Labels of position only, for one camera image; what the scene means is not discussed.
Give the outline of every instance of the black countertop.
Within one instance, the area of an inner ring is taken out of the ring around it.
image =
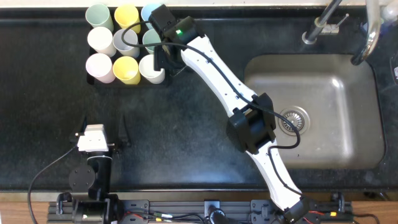
[[[113,191],[160,189],[265,190],[256,165],[230,143],[227,116],[205,82],[185,70],[168,88],[96,88],[87,84],[85,9],[2,9],[0,16],[0,189],[27,190],[33,176],[69,150],[68,136],[83,114],[103,123],[109,140],[126,118],[132,146],[114,155]],[[340,33],[304,45],[302,33],[317,8],[186,8],[214,48],[243,80],[244,68],[262,54],[353,54],[365,40],[364,7],[336,12],[350,17]],[[386,153],[368,170],[289,170],[303,190],[398,189],[398,86],[391,60],[398,29],[382,36],[368,62],[375,71]],[[66,190],[69,172],[85,163],[69,155],[36,182],[35,189]]]

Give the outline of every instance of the drain strainer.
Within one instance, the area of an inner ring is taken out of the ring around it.
[[[288,111],[286,114],[283,115],[286,119],[288,119],[296,128],[297,130],[301,131],[305,125],[304,117],[297,111]],[[290,131],[294,132],[292,127],[290,127],[285,121],[282,122],[283,127]]]
[[[308,117],[307,112],[298,106],[286,108],[280,114],[284,118],[288,119],[297,128],[300,134],[304,133],[310,125],[310,118]],[[295,136],[292,127],[290,127],[285,121],[279,119],[279,126],[284,133]]]

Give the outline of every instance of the wooden surface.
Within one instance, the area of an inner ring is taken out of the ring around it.
[[[34,202],[36,220],[39,224],[47,221],[48,202]],[[398,224],[398,202],[353,202],[354,213],[372,213],[383,224]],[[27,203],[0,202],[0,224],[32,223]],[[360,224],[374,224],[373,218],[357,218]]]

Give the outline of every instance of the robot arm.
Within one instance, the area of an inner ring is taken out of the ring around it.
[[[191,17],[177,22],[167,7],[162,5],[152,12],[149,20],[164,42],[186,44],[200,50],[217,64],[227,79],[245,99],[273,110],[272,101],[266,94],[257,96],[254,91],[236,78],[217,55],[209,38],[196,27]],[[278,179],[267,153],[269,147],[276,145],[273,132],[276,125],[273,115],[255,110],[240,99],[217,69],[200,54],[190,49],[167,49],[166,52],[172,58],[176,58],[176,56],[170,55],[171,52],[180,54],[179,56],[184,64],[197,72],[221,101],[228,115],[229,124],[237,133],[240,145],[256,163],[266,181],[272,201],[284,211],[284,220],[289,223],[295,223],[302,218],[309,210],[308,202],[304,198],[300,198],[300,195],[284,187]],[[278,150],[272,149],[271,153],[281,179],[290,188],[301,192],[290,178]]]

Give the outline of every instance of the stainless steel sink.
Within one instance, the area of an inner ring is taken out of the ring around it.
[[[300,129],[296,149],[280,150],[288,168],[365,169],[384,155],[376,84],[371,67],[350,55],[262,55],[245,69],[245,84],[267,93],[274,110]],[[281,120],[280,145],[296,138]]]

